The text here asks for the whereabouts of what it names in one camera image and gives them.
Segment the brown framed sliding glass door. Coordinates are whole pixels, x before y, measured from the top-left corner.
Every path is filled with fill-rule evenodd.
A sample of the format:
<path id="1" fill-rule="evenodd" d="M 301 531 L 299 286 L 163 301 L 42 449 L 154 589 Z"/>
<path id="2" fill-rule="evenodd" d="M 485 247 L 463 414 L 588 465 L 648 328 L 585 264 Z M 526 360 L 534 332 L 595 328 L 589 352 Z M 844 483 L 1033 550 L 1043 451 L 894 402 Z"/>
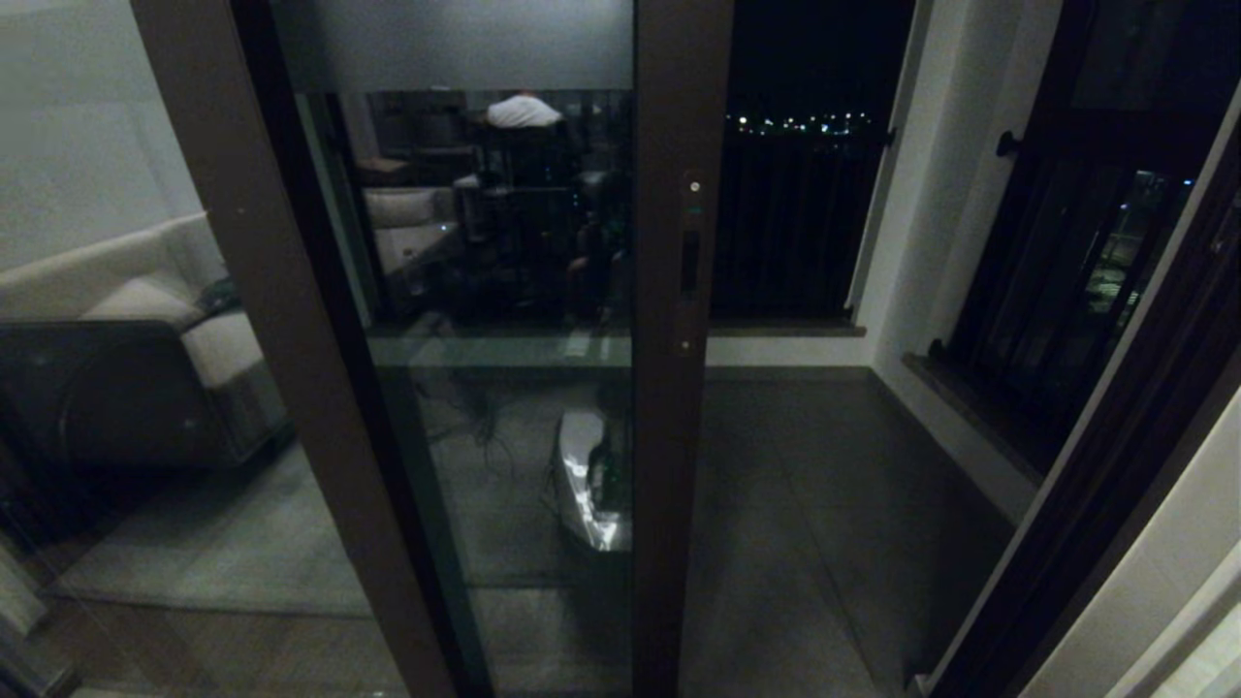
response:
<path id="1" fill-rule="evenodd" d="M 733 0 L 288 0 L 271 10 L 290 83 L 606 84 L 633 89 L 632 561 L 625 684 L 675 698 L 709 344 Z M 697 199 L 702 216 L 688 219 Z M 697 297 L 679 292 L 699 230 Z"/>

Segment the black balcony railing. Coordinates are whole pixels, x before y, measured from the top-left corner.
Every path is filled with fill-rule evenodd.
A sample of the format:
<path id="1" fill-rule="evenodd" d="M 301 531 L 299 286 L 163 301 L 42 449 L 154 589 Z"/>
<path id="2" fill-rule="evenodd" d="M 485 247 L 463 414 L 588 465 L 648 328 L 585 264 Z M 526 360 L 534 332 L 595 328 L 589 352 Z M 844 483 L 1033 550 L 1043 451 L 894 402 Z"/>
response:
<path id="1" fill-rule="evenodd" d="M 728 128 L 714 319 L 845 319 L 877 168 L 890 143 L 882 130 L 827 123 Z"/>

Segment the brown framed fixed glass panel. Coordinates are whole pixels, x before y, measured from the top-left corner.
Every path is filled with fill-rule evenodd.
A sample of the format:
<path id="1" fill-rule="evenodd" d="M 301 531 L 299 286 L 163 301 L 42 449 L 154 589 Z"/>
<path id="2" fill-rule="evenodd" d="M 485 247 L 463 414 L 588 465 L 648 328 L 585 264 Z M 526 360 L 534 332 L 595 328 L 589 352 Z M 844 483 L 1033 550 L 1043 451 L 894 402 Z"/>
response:
<path id="1" fill-rule="evenodd" d="M 0 698 L 458 698 L 271 0 L 0 0 Z"/>

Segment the grey stone window sill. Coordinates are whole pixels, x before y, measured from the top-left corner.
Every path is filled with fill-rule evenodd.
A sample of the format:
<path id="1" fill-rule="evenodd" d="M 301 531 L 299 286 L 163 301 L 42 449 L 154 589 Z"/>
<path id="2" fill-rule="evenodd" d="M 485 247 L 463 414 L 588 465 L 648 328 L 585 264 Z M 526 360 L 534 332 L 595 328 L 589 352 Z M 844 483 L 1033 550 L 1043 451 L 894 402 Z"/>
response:
<path id="1" fill-rule="evenodd" d="M 937 397 L 965 420 L 988 445 L 997 447 L 1033 486 L 1041 486 L 1054 462 L 1052 443 L 997 392 L 979 386 L 957 366 L 931 355 L 903 353 L 907 366 Z"/>

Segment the dark brown door jamb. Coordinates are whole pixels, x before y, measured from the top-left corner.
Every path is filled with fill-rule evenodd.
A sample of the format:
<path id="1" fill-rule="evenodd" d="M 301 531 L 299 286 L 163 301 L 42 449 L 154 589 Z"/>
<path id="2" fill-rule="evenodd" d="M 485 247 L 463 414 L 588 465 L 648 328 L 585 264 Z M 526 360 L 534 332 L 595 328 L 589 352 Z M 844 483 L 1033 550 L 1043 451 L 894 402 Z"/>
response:
<path id="1" fill-rule="evenodd" d="M 1018 698 L 1136 543 L 1241 388 L 1241 106 L 1170 253 L 926 698 Z"/>

